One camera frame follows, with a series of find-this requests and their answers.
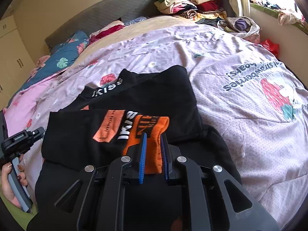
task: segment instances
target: red plastic bag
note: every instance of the red plastic bag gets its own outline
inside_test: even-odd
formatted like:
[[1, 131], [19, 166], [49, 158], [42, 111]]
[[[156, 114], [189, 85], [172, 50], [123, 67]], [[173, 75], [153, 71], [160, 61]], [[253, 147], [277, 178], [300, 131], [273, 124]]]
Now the red plastic bag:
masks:
[[261, 45], [270, 51], [276, 58], [278, 58], [279, 44], [275, 44], [270, 39], [266, 39], [264, 42], [261, 42]]

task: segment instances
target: purple cloth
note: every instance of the purple cloth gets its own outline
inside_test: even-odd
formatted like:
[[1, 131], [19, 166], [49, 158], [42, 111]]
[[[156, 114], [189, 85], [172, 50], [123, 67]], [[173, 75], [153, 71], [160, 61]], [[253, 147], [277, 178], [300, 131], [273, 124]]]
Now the purple cloth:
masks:
[[245, 29], [247, 29], [249, 27], [249, 25], [247, 24], [247, 22], [244, 20], [244, 19], [238, 19], [236, 22], [235, 22], [235, 25], [234, 27], [236, 29], [238, 29], [239, 31], [245, 31]]

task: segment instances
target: metal screw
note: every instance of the metal screw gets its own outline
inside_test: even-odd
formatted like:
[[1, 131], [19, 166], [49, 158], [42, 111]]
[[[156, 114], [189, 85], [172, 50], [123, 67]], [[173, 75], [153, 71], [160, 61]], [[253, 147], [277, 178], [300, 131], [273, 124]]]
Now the metal screw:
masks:
[[213, 170], [215, 171], [215, 172], [221, 172], [222, 171], [222, 167], [221, 166], [219, 166], [219, 165], [215, 165], [215, 166], [213, 166]]
[[124, 156], [121, 158], [121, 161], [123, 162], [129, 162], [131, 160], [131, 158], [129, 156]]
[[93, 167], [92, 165], [87, 165], [87, 166], [84, 168], [84, 170], [85, 170], [86, 172], [92, 172], [92, 171], [94, 170], [94, 167]]
[[178, 157], [177, 161], [178, 162], [185, 162], [185, 161], [187, 161], [187, 159], [186, 159], [186, 157]]

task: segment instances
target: gray headboard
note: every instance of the gray headboard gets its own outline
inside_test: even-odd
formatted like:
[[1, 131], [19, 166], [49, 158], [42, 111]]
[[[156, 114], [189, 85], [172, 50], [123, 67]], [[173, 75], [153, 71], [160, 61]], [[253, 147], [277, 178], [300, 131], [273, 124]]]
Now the gray headboard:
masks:
[[157, 0], [102, 0], [60, 26], [45, 39], [49, 48], [65, 42], [74, 32], [82, 30], [87, 35], [100, 30], [121, 18], [127, 22], [139, 16], [161, 15], [154, 2]]

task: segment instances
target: red clothing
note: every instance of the red clothing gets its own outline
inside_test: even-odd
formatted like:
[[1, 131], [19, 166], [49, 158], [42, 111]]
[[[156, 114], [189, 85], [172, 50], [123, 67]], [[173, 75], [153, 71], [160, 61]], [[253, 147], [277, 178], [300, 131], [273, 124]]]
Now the red clothing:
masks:
[[204, 12], [219, 10], [219, 6], [217, 5], [216, 1], [208, 1], [208, 2], [201, 3], [197, 5], [197, 8], [200, 11], [204, 11]]
[[98, 35], [96, 36], [92, 36], [90, 38], [90, 43], [89, 44], [92, 44], [93, 42], [96, 42], [97, 40], [99, 39], [102, 39], [103, 37], [107, 36], [107, 35], [110, 35], [120, 29], [124, 28], [123, 25], [116, 25], [116, 26], [113, 26], [105, 31], [102, 31], [101, 33], [99, 33]]

